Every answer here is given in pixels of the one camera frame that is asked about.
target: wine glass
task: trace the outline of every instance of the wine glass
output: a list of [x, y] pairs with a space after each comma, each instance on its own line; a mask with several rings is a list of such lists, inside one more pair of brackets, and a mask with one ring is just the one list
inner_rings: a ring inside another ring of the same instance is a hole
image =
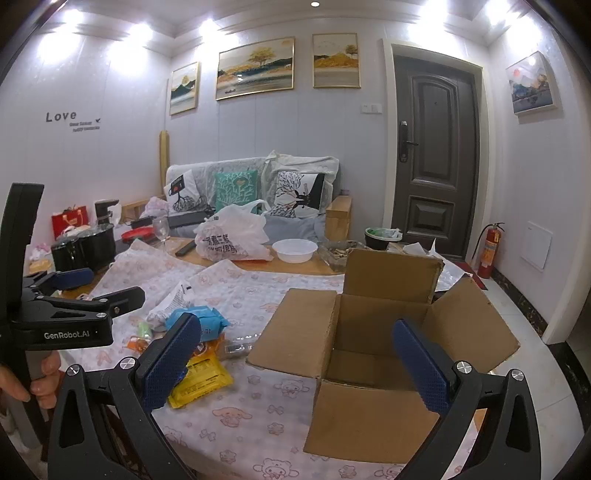
[[168, 225], [167, 217], [159, 217], [152, 222], [154, 227], [154, 235], [162, 242], [164, 251], [166, 252], [166, 240], [170, 238], [170, 227]]

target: black handle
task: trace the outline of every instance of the black handle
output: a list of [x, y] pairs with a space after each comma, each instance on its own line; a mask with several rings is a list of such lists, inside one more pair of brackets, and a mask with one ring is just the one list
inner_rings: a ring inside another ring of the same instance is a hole
[[409, 145], [418, 147], [418, 143], [408, 140], [408, 124], [405, 121], [402, 121], [398, 128], [398, 160], [400, 163], [406, 163], [408, 161]]

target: white floor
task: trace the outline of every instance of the white floor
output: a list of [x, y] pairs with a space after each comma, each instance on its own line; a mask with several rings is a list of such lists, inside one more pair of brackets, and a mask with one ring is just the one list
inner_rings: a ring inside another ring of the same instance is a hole
[[542, 480], [551, 480], [583, 438], [583, 424], [570, 387], [552, 353], [507, 294], [493, 280], [483, 280], [486, 296], [520, 343], [517, 352], [495, 369], [506, 375], [518, 368], [534, 401], [542, 454]]

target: teal pillow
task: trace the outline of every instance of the teal pillow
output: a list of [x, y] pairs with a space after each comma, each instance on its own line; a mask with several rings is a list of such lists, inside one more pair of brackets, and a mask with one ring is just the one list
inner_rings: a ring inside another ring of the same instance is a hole
[[233, 203], [246, 205], [257, 200], [257, 177], [258, 172], [256, 170], [216, 173], [216, 211], [219, 212]]

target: red gift bag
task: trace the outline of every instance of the red gift bag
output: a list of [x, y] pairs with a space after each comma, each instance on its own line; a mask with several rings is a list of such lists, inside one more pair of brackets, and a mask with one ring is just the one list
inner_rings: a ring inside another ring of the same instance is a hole
[[86, 207], [67, 208], [61, 213], [51, 216], [53, 235], [57, 239], [69, 226], [88, 225], [88, 213]]

